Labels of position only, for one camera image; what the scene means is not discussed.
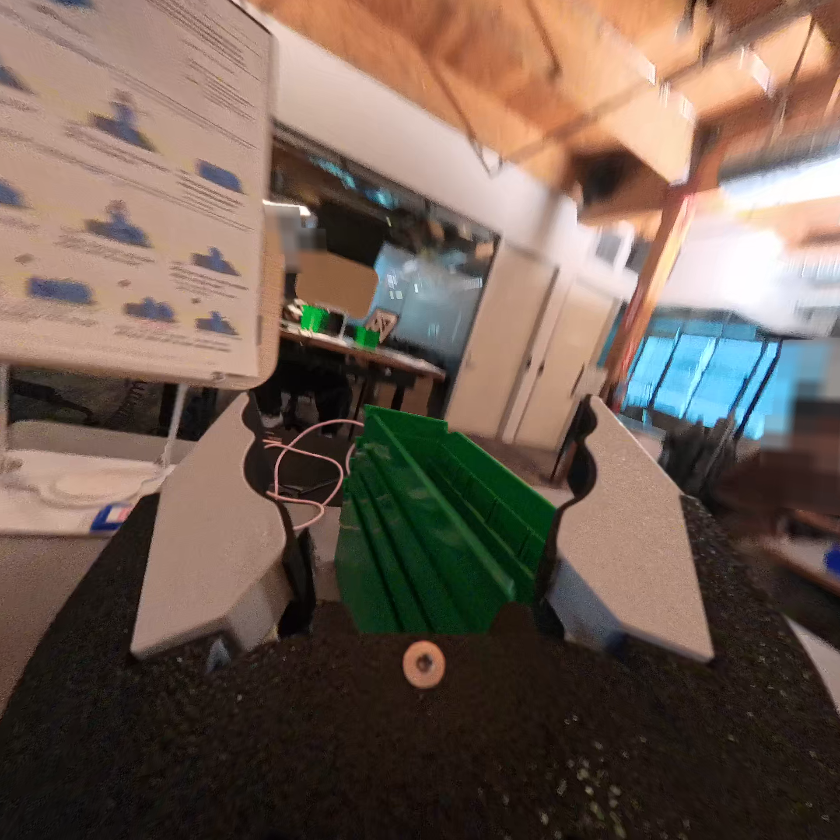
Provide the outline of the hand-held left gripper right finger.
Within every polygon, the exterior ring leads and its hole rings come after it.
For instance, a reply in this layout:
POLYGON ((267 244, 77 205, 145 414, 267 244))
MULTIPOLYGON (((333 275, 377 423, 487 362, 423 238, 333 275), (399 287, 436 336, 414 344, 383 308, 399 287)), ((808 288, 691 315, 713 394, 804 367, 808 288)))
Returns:
POLYGON ((572 441, 572 498, 555 513, 534 605, 577 644, 632 637, 710 662, 681 491, 598 396, 582 401, 572 441))

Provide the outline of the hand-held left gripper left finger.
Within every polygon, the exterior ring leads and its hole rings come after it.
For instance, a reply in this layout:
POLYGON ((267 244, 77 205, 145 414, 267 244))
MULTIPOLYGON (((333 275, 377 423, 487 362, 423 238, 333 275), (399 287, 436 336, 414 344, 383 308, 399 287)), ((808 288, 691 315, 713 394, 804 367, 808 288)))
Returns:
POLYGON ((253 396, 237 396, 160 491, 133 637, 148 659, 223 635, 242 652, 311 621, 312 564, 272 477, 253 396))

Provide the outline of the white round disc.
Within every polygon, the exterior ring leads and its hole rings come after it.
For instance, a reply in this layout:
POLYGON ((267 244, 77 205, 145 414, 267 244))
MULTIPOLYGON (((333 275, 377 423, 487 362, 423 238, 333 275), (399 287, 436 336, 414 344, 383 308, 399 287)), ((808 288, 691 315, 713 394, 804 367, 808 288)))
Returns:
POLYGON ((43 480, 38 495, 56 508, 102 508, 136 498, 145 481, 132 471, 73 472, 43 480))

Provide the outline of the white flat stand base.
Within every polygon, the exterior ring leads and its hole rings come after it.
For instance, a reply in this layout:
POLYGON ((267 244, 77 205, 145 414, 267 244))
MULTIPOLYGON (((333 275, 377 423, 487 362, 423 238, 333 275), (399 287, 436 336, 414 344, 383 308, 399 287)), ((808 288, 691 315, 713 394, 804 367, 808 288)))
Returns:
POLYGON ((146 481, 140 494, 125 502, 134 506, 157 492, 175 469, 153 461, 53 453, 18 449, 7 453, 2 473, 1 530, 3 536, 106 537, 90 533, 94 516, 103 507, 62 508, 44 503, 38 485, 45 479, 67 473, 124 470, 140 473, 146 481))

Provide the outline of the white door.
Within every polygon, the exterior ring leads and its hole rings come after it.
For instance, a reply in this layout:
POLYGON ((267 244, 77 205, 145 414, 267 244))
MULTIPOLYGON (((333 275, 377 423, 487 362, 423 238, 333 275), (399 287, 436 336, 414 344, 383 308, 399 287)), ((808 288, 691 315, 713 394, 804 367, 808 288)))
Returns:
POLYGON ((503 243, 444 418, 452 431, 556 449, 634 276, 595 257, 555 265, 503 243))

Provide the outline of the long wooden desk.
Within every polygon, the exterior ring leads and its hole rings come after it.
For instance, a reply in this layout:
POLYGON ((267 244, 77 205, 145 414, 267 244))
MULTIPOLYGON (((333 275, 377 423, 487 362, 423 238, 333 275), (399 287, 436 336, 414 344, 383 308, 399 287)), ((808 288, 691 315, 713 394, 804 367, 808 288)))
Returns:
POLYGON ((344 336, 311 332, 288 322, 280 324, 280 342, 295 345, 300 355, 351 379, 353 420, 368 405, 433 417, 434 389, 447 381, 446 371, 407 353, 367 348, 344 336))

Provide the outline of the tan rounded panel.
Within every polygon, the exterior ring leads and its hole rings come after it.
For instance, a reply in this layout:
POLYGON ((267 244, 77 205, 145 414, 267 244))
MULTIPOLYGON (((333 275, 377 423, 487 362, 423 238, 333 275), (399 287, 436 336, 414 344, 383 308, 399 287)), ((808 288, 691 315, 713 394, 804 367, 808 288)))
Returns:
POLYGON ((352 319, 367 316, 379 285, 373 268, 321 250, 300 252, 298 264, 299 299, 352 319))

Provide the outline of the black monitor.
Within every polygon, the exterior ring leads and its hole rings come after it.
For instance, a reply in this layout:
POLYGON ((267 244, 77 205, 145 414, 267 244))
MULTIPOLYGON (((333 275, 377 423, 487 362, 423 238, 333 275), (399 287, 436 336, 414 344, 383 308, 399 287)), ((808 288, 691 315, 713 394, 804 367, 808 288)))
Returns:
POLYGON ((386 222, 331 202, 321 203, 316 215, 328 252, 370 268, 375 266, 389 239, 386 222))

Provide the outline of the printed instruction sheet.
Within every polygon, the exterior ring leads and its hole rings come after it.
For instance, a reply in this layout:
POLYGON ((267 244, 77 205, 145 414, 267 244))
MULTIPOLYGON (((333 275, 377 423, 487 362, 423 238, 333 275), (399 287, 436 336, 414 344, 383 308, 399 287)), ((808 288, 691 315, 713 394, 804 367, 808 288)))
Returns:
POLYGON ((2 362, 256 380, 274 45, 237 2, 1 2, 2 362))

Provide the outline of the wooden support post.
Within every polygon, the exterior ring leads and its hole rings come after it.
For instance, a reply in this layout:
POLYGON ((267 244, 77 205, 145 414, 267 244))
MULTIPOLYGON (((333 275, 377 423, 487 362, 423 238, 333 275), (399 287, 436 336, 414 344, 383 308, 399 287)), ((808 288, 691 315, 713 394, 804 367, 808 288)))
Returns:
POLYGON ((665 195, 657 233, 605 358, 600 397, 614 413, 621 410, 630 369, 696 215, 701 185, 708 172, 717 174, 720 137, 718 129, 700 135, 685 182, 665 195))

